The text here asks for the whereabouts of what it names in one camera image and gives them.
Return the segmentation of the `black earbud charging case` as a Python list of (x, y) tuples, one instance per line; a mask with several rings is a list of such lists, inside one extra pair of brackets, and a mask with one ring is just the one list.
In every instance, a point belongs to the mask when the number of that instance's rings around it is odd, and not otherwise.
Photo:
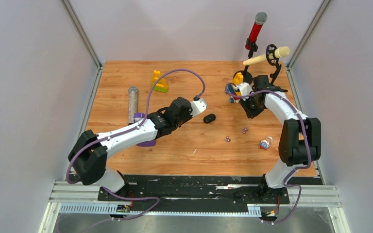
[(215, 119), (216, 119), (215, 114), (208, 114), (203, 118), (203, 122), (205, 124), (209, 124), (209, 123), (213, 122)]

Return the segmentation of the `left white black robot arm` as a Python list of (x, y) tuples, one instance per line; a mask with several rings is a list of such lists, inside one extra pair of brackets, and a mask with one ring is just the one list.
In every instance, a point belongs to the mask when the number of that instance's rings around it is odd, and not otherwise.
[(126, 148), (171, 134), (205, 111), (206, 107), (203, 99), (188, 101), (178, 97), (170, 106), (124, 128), (99, 134), (92, 130), (83, 132), (68, 155), (70, 165), (77, 174), (76, 180), (67, 178), (68, 182), (97, 184), (109, 189), (115, 199), (125, 200), (129, 196), (129, 187), (118, 171), (107, 167), (107, 160)]

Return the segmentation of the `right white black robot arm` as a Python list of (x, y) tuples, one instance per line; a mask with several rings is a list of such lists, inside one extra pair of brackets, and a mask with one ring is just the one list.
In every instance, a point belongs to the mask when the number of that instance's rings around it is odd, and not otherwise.
[(321, 156), (321, 122), (299, 111), (286, 97), (284, 89), (273, 85), (267, 75), (244, 82), (248, 91), (239, 104), (247, 118), (255, 118), (269, 109), (282, 124), (278, 145), (279, 159), (274, 167), (264, 174), (255, 191), (263, 203), (273, 203), (284, 196), (289, 179), (301, 169), (307, 169)]

